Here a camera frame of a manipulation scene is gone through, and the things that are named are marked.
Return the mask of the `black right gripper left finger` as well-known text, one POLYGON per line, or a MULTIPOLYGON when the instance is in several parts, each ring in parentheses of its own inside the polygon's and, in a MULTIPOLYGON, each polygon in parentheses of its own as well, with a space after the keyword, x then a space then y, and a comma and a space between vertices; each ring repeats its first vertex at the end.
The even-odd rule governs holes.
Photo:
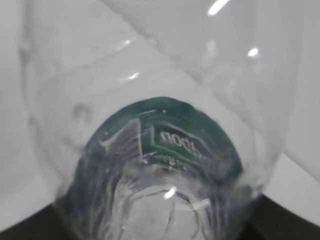
POLYGON ((66 240, 68 231, 50 200, 40 210, 0 232, 2 240, 66 240))

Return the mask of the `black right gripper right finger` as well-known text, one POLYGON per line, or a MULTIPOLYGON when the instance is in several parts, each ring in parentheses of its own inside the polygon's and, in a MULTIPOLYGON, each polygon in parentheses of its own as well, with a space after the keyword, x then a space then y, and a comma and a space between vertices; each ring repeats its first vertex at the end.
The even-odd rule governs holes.
POLYGON ((320 227, 262 195, 246 226, 247 240, 318 240, 320 227))

